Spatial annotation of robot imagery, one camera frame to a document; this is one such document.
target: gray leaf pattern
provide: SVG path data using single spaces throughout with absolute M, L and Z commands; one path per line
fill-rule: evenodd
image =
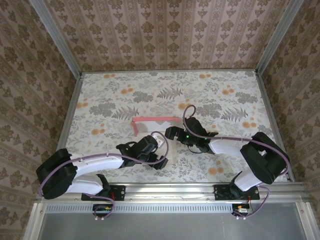
M 195 117 L 208 132 L 250 137 L 262 131 L 273 139 L 253 71 L 90 73 L 84 75 L 66 147 L 71 153 L 118 153 L 116 145 L 140 139 L 133 117 L 181 118 L 188 104 L 196 105 Z M 176 148 L 177 157 L 162 170 L 136 164 L 99 173 L 110 183 L 208 183 L 229 182 L 247 168 L 242 157 L 194 154 L 180 143 Z

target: table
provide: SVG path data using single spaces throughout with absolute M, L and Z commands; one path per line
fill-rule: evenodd
M 207 132 L 274 140 L 253 70 L 86 73 L 66 147 L 71 153 L 115 151 L 135 135 L 133 117 L 182 117 L 188 104 Z M 194 154 L 177 145 L 177 158 L 162 170 L 136 164 L 103 169 L 111 183 L 229 182 L 248 167 L 241 157 Z M 276 181 L 286 182 L 285 176 Z

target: pink object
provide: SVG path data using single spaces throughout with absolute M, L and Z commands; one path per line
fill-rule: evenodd
M 165 132 L 168 127 L 179 126 L 181 124 L 181 119 L 174 116 L 138 116 L 132 119 L 131 125 L 134 134 L 137 136 L 139 132 Z

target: wall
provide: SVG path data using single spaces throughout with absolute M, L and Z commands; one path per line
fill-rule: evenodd
M 305 0 L 262 75 L 297 181 L 320 224 L 320 1 Z
M 44 0 L 83 72 L 254 69 L 288 0 Z
M 0 2 L 0 239 L 19 239 L 75 78 L 31 4 Z

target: floral tablecloth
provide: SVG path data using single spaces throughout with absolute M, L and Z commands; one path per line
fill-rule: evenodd
M 114 150 L 134 137 L 133 117 L 182 117 L 188 104 L 208 132 L 274 139 L 253 71 L 91 73 L 83 76 L 66 147 L 72 153 Z M 177 145 L 177 159 L 162 170 L 136 164 L 99 171 L 109 182 L 229 182 L 248 165 L 241 157 L 194 154 Z M 278 177 L 277 181 L 286 181 Z

